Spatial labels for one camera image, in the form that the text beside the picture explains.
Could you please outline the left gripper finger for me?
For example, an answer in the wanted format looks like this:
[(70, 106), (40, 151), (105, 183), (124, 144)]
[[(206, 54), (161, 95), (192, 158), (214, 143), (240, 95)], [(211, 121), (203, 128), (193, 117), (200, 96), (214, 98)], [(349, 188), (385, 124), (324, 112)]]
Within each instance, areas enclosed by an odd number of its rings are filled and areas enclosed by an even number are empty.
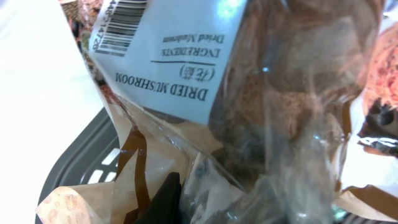
[(135, 224), (181, 224), (179, 210), (181, 191), (180, 174), (171, 172), (152, 199), (147, 211)]

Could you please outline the dried mushroom bag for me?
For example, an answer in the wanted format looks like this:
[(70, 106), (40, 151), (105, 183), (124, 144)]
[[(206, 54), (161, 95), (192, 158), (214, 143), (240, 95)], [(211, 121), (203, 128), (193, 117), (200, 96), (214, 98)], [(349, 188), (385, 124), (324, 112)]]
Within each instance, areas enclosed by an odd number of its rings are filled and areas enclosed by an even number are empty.
[(110, 218), (74, 186), (42, 223), (135, 223), (171, 172), (182, 223), (397, 222), (397, 2), (63, 1), (119, 138)]

